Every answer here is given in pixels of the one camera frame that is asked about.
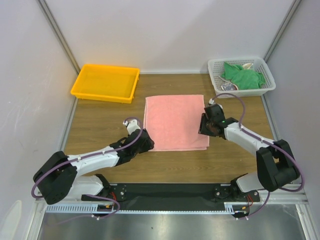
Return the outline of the pink towel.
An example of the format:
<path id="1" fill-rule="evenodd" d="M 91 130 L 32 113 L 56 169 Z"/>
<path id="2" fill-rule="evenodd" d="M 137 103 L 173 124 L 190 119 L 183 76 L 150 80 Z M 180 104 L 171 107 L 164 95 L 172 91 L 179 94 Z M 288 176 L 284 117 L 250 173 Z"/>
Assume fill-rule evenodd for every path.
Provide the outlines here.
<path id="1" fill-rule="evenodd" d="M 206 150 L 209 137 L 198 133 L 204 107 L 201 94 L 146 97 L 143 127 L 154 141 L 152 151 Z"/>

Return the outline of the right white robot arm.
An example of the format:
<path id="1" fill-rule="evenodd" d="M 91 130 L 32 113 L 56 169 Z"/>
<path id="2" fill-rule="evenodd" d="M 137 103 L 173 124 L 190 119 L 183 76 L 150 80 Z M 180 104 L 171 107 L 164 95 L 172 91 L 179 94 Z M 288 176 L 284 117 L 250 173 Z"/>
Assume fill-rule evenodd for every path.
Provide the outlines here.
<path id="1" fill-rule="evenodd" d="M 235 118 L 225 118 L 219 104 L 204 108 L 198 133 L 235 143 L 256 157 L 256 172 L 246 173 L 230 182 L 233 185 L 230 195 L 236 201 L 242 201 L 250 191 L 283 190 L 285 185 L 301 176 L 287 141 L 265 139 Z"/>

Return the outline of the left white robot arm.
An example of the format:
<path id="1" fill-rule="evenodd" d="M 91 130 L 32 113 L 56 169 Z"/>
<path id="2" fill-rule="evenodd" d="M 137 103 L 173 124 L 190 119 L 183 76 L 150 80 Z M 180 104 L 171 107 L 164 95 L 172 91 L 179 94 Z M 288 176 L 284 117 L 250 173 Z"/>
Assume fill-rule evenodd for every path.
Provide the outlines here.
<path id="1" fill-rule="evenodd" d="M 137 129 L 100 150 L 78 155 L 57 151 L 34 174 L 31 196 L 43 198 L 49 205 L 56 204 L 70 193 L 77 178 L 128 163 L 136 155 L 152 150 L 154 145 L 146 129 Z"/>

